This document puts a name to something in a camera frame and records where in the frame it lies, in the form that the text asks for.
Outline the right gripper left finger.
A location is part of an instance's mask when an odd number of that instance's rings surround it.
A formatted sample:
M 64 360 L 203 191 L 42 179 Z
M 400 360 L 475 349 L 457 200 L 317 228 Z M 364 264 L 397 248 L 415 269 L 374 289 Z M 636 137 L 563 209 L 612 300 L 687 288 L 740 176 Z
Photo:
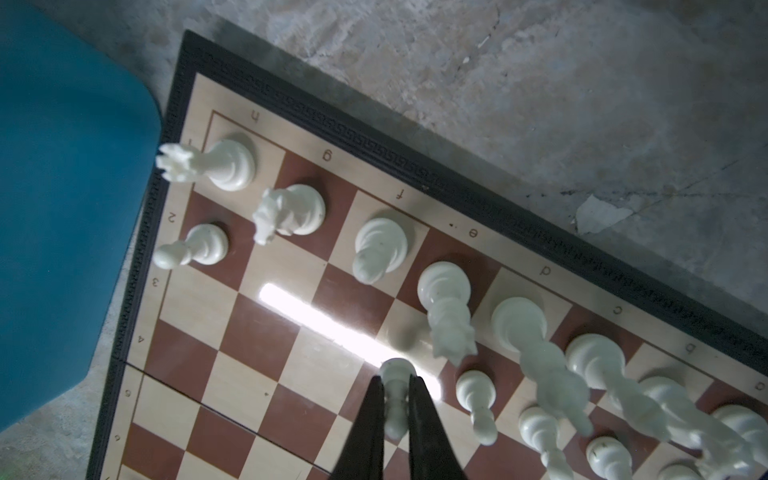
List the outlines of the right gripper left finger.
M 330 480 L 383 479 L 384 400 L 381 377 L 374 376 Z

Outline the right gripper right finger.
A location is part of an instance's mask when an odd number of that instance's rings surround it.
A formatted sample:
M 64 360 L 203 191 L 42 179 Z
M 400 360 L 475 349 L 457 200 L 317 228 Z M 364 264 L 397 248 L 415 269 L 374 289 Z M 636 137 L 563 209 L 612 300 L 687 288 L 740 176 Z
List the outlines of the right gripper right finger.
M 408 389 L 409 468 L 412 480 L 466 480 L 424 380 Z

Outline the white pawn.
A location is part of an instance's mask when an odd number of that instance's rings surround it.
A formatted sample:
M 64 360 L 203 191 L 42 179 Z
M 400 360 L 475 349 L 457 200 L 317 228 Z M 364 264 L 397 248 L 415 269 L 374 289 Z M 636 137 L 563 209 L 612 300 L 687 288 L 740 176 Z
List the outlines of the white pawn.
M 408 432 L 408 389 L 410 377 L 415 374 L 412 363 L 404 358 L 389 359 L 379 370 L 385 391 L 384 433 L 395 443 Z
M 470 413 L 473 432 L 484 446 L 493 445 L 498 429 L 491 411 L 496 389 L 491 378 L 480 370 L 465 371 L 456 382 L 456 397 L 462 408 Z

